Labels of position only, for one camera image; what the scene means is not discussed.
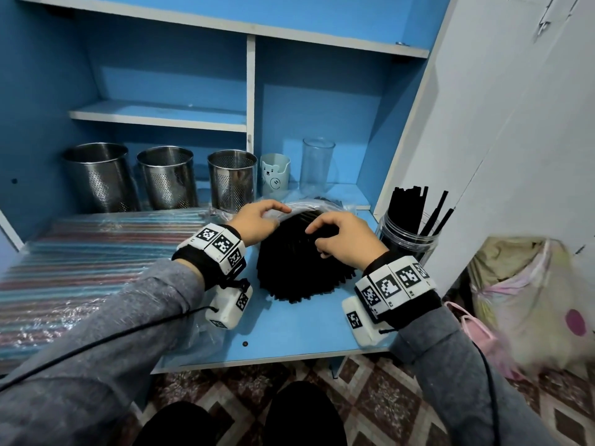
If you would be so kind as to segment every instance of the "gray sleeve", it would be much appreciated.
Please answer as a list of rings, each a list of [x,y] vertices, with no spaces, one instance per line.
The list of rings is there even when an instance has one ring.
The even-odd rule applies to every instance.
[[[160,260],[2,382],[97,339],[198,307],[203,293],[204,283],[189,268]],[[0,393],[0,445],[106,443],[185,322],[102,344]]]
[[[448,308],[432,310],[400,330],[390,351],[413,364],[424,398],[449,431],[453,445],[494,444],[486,367]],[[502,446],[557,445],[524,397],[493,367],[491,374]]]

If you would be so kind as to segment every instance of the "clear glass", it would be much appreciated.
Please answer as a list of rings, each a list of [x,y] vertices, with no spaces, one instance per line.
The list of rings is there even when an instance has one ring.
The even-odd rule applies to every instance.
[[[335,143],[324,138],[306,138],[302,145],[299,187],[305,194],[323,194]]]
[[[390,250],[399,250],[403,253],[403,256],[412,255],[421,265],[424,265],[438,245],[440,234],[421,236],[410,233],[392,223],[385,214],[380,218],[376,228],[376,236]]]

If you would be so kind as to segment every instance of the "pink bag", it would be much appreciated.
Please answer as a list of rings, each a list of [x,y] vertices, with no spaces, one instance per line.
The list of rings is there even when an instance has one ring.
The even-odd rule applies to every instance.
[[[512,380],[525,380],[508,353],[496,336],[476,317],[473,317],[465,308],[454,302],[447,301],[445,307],[455,313],[458,310],[464,313],[460,318],[461,328],[484,353],[486,359],[494,366],[500,374]]]

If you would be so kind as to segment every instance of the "tiled floor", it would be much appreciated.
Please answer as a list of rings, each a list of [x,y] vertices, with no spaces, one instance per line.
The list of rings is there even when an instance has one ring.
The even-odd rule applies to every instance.
[[[549,372],[540,376],[539,386],[512,382],[562,445],[595,446],[595,372],[589,369],[583,376]],[[129,446],[157,410],[186,400],[212,415],[219,445],[259,445],[273,396],[295,380],[327,393],[345,422],[349,445],[450,444],[411,371],[379,354],[351,357],[338,379],[324,359],[159,375],[145,412],[128,415],[112,444]]]

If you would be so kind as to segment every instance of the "stainless steel cylinder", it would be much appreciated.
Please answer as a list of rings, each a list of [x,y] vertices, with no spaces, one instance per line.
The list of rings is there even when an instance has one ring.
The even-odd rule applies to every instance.
[[[63,158],[88,212],[138,211],[139,199],[130,168],[128,149],[121,144],[93,142],[66,150]]]
[[[152,209],[198,206],[193,158],[190,150],[174,146],[154,147],[137,155]]]
[[[256,156],[243,150],[219,150],[207,159],[213,207],[237,213],[246,203],[254,202],[258,173]]]

